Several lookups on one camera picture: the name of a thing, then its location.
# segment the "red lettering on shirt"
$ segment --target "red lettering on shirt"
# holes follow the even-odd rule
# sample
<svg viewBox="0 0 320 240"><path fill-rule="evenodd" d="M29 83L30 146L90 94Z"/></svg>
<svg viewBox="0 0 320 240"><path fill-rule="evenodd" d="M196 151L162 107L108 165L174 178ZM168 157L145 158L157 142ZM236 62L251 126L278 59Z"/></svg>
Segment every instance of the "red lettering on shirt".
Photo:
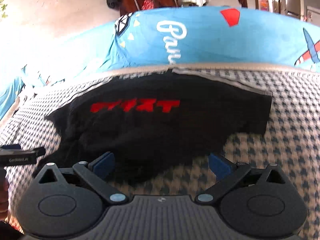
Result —
<svg viewBox="0 0 320 240"><path fill-rule="evenodd" d="M157 106L162 106L163 113L170 113L172 107L179 107L180 100L160 100Z"/></svg>
<svg viewBox="0 0 320 240"><path fill-rule="evenodd" d="M116 102L99 102L91 105L90 112L96 113L100 110L107 108L108 110L112 110L115 106L119 105L121 100Z"/></svg>
<svg viewBox="0 0 320 240"><path fill-rule="evenodd" d="M142 105L136 107L137 111L147 111L153 112L153 104L157 101L157 99L139 99Z"/></svg>
<svg viewBox="0 0 320 240"><path fill-rule="evenodd" d="M123 108L123 111L129 112L131 108L135 107L137 104L136 99L126 100L120 106Z"/></svg>

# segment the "finger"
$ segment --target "finger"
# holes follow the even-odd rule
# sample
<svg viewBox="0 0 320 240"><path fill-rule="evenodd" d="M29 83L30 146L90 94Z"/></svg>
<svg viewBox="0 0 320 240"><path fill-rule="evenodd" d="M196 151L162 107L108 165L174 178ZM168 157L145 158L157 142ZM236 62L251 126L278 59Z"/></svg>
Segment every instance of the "finger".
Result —
<svg viewBox="0 0 320 240"><path fill-rule="evenodd" d="M8 201L8 192L0 191L0 203Z"/></svg>
<svg viewBox="0 0 320 240"><path fill-rule="evenodd" d="M4 221L8 217L8 212L0 213L0 221Z"/></svg>
<svg viewBox="0 0 320 240"><path fill-rule="evenodd" d="M0 204L0 214L1 213L6 213L8 211L8 208L9 208L9 202L6 201L4 203L1 203Z"/></svg>
<svg viewBox="0 0 320 240"><path fill-rule="evenodd" d="M3 189L4 189L4 191L8 191L8 189L9 189L9 182L7 181L7 179L4 180Z"/></svg>

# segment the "human hand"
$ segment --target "human hand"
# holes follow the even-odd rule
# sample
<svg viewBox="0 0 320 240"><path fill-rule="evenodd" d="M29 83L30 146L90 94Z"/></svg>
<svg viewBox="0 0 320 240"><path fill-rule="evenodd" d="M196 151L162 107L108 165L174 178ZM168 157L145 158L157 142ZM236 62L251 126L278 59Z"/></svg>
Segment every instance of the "human hand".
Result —
<svg viewBox="0 0 320 240"><path fill-rule="evenodd" d="M5 220L8 216L8 189L9 183L5 178L5 173L0 172L0 181L3 181L2 185L0 185L0 221Z"/></svg>

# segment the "houndstooth fabric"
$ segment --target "houndstooth fabric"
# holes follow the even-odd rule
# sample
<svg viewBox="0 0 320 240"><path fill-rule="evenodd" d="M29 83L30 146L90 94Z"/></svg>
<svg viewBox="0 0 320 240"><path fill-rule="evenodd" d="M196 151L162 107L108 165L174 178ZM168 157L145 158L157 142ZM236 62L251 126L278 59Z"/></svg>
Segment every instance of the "houndstooth fabric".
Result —
<svg viewBox="0 0 320 240"><path fill-rule="evenodd" d="M318 239L320 224L320 75L289 72L259 72L202 69L202 73L230 77L242 83L266 87L273 93L273 105L264 137L235 134L225 144L223 154L232 162L243 161L253 168L278 163L289 176L308 207L308 220L300 232L303 239ZM60 137L44 117L70 94L86 89L97 80L61 89L59 86L38 95L20 109L3 131L0 145L20 143L23 149L44 146L47 154L58 149ZM9 201L17 204L31 181L35 165L7 168ZM125 194L175 195L194 197L215 183L206 158L196 158L192 166L179 166L159 174L135 188L111 184Z"/></svg>

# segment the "gray gripper base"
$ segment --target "gray gripper base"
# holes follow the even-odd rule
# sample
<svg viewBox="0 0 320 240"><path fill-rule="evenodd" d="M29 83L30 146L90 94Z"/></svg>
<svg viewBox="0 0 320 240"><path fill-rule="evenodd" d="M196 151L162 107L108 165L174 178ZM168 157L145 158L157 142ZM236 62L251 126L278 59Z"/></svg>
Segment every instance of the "gray gripper base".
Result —
<svg viewBox="0 0 320 240"><path fill-rule="evenodd" d="M23 240L35 240L25 236ZM102 221L72 240L250 240L230 229L211 206L189 196L136 195L126 205L109 208ZM283 240L299 240L290 236Z"/></svg>

